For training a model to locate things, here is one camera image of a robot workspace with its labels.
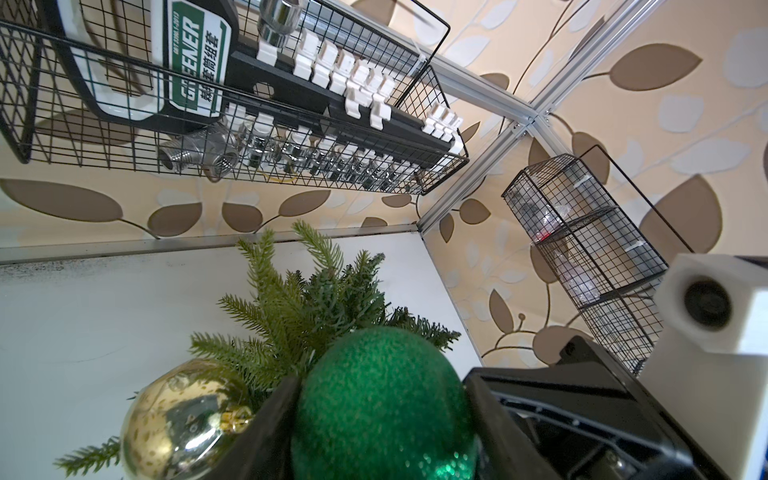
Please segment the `gold shiny ball ornament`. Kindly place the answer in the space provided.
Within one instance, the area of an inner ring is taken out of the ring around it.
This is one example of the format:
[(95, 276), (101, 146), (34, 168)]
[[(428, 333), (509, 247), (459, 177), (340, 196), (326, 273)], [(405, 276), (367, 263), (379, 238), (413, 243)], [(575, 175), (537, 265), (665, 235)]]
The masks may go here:
[(138, 393), (123, 421), (119, 459), (129, 479), (201, 479), (253, 418), (240, 380), (190, 360)]

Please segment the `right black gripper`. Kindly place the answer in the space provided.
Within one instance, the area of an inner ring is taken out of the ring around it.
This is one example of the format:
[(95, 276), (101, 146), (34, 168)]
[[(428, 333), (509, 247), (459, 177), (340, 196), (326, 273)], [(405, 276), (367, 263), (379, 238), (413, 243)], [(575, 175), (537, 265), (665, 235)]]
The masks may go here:
[[(554, 365), (479, 368), (560, 479), (723, 479), (726, 474), (603, 347), (572, 337)], [(479, 438), (477, 478), (497, 479)]]

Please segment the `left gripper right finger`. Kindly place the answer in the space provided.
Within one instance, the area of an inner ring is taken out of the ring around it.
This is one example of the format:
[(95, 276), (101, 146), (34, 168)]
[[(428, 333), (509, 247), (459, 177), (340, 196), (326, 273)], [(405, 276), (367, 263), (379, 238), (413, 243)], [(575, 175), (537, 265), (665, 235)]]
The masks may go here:
[(463, 383), (475, 430), (497, 479), (560, 479), (492, 394), (479, 368)]

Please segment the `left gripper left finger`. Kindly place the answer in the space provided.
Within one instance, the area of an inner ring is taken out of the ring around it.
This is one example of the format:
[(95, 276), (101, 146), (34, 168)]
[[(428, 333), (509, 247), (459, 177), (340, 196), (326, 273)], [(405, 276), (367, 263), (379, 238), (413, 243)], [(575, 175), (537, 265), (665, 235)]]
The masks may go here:
[(299, 395), (300, 379), (284, 378), (206, 480), (293, 479), (290, 443)]

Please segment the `green glitter ball ornament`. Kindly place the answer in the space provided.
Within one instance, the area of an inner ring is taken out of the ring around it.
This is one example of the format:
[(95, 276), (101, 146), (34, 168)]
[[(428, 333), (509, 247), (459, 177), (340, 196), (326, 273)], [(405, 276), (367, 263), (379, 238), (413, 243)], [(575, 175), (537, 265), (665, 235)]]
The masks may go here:
[(464, 386), (414, 333), (348, 334), (304, 381), (291, 438), (296, 479), (472, 479), (476, 463)]

